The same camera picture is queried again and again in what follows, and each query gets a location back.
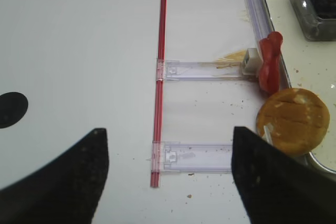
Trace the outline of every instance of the plastic container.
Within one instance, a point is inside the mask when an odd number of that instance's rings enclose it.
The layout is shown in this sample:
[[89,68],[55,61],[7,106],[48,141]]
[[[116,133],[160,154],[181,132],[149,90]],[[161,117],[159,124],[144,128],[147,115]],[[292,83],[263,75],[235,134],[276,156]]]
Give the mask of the plastic container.
[[336,40],[336,19],[318,16],[311,0],[290,0],[304,36],[313,41]]

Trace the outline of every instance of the black circle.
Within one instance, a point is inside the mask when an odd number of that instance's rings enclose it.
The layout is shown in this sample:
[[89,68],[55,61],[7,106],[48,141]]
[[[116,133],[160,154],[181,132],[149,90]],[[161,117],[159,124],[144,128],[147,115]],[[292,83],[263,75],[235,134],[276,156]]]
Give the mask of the black circle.
[[0,129],[16,124],[26,114],[27,98],[18,92],[0,95]]

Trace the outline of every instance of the metal tray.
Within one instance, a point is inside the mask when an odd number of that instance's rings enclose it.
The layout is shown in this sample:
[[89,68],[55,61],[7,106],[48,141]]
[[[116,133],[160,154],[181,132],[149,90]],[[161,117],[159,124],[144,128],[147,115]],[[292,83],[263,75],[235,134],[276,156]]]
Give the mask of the metal tray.
[[323,142],[306,155],[320,171],[336,174],[336,42],[307,41],[302,33],[290,0],[262,0],[273,30],[284,36],[282,58],[293,88],[305,88],[321,97],[330,111],[330,125]]

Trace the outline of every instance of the bun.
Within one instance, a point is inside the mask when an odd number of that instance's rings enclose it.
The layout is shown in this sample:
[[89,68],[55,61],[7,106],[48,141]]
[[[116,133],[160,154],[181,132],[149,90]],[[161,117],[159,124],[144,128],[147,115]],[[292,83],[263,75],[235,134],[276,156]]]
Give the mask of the bun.
[[300,156],[318,146],[330,121],[327,106],[306,89],[284,89],[267,99],[257,115],[257,132],[268,126],[273,145],[289,156]]

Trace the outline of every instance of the red bell pepper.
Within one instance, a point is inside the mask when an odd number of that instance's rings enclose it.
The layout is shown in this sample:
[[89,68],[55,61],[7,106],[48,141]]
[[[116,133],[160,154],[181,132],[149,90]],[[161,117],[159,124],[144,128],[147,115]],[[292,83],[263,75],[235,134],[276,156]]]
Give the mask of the red bell pepper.
[[268,94],[274,94],[279,91],[280,86],[280,47],[283,37],[277,31],[271,32],[267,38],[259,42],[260,50],[264,63],[259,72],[260,88]]

